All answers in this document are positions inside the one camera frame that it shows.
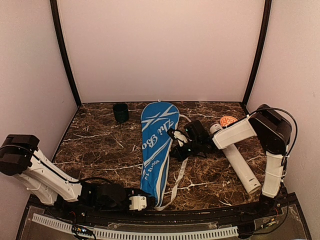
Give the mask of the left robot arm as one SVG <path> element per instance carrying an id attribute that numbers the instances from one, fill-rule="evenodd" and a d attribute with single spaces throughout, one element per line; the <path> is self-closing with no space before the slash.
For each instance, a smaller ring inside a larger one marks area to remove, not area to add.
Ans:
<path id="1" fill-rule="evenodd" d="M 103 177 L 76 179 L 54 165 L 30 134 L 9 134 L 0 147 L 0 171 L 21 181 L 60 218 L 67 218 L 67 203 L 103 212 L 143 212 L 156 200 L 139 188 L 125 188 Z"/>

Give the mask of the blue racket bag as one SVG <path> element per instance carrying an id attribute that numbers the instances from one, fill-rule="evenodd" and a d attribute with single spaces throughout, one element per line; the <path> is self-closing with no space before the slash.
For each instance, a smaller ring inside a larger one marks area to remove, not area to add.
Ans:
<path id="1" fill-rule="evenodd" d="M 157 101 L 148 104 L 140 117 L 143 158 L 140 189 L 155 198 L 154 209 L 157 211 L 163 211 L 175 200 L 188 162 L 187 159 L 182 161 L 179 175 L 171 190 L 171 199 L 162 205 L 168 182 L 170 150 L 174 141 L 167 131 L 178 128 L 180 116 L 174 104 Z"/>

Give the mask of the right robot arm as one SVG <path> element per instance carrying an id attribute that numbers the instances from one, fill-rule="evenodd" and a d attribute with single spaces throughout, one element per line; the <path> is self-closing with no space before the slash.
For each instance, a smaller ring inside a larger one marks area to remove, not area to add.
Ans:
<path id="1" fill-rule="evenodd" d="M 262 104 L 243 118 L 222 126 L 213 124 L 206 130 L 199 120 L 184 126 L 185 132 L 169 129 L 168 134 L 178 143 L 170 156 L 182 162 L 188 157 L 223 152 L 247 193 L 259 188 L 265 198 L 255 205 L 255 213 L 266 217 L 275 208 L 274 199 L 287 172 L 288 158 L 298 137 L 298 124 L 288 111 Z M 237 144 L 255 139 L 264 152 L 264 182 L 260 183 L 246 163 Z"/>

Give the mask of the white shuttlecock tube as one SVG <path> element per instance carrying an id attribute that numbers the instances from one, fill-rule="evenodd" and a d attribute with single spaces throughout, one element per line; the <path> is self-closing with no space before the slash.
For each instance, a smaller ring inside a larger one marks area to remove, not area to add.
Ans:
<path id="1" fill-rule="evenodd" d="M 222 149 L 222 152 L 249 195 L 261 188 L 260 182 L 234 144 Z"/>

